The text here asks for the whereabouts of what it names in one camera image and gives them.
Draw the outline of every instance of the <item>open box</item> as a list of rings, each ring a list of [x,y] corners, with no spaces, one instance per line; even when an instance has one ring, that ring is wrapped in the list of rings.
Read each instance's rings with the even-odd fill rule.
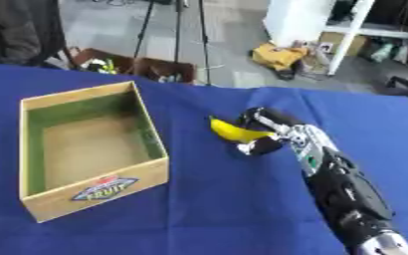
[[[20,199],[38,222],[167,180],[167,153],[133,82],[22,100]]]

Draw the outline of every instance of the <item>green box lining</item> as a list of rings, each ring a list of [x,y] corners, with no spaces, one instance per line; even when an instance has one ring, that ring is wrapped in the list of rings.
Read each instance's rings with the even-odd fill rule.
[[[114,94],[100,98],[65,103],[28,112],[28,195],[46,191],[43,130],[45,128],[85,121],[104,116],[136,116],[148,156],[157,159],[164,156],[154,130],[142,110],[134,92]]]

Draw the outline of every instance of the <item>robotic arm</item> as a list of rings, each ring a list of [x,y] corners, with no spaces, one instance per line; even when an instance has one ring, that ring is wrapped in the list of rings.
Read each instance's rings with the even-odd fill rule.
[[[240,126],[273,133],[238,144],[246,155],[291,144],[317,208],[349,254],[408,255],[407,241],[391,224],[392,211],[365,174],[321,129],[264,108],[246,111]]]

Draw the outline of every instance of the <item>blue tablecloth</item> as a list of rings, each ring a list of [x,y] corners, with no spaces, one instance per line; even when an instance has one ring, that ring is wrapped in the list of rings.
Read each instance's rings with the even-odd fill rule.
[[[18,199],[23,98],[136,80],[171,156],[170,181],[37,224]],[[377,184],[408,239],[408,99],[299,89],[160,85],[141,78],[0,66],[0,254],[343,254],[291,150],[243,157],[210,132],[266,106],[322,127]]]

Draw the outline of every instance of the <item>banana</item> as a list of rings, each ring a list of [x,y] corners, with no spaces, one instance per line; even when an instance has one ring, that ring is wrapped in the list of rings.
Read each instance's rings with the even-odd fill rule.
[[[274,134],[270,131],[257,131],[236,127],[213,117],[210,117],[210,128],[224,139],[243,143],[248,143],[254,139]]]

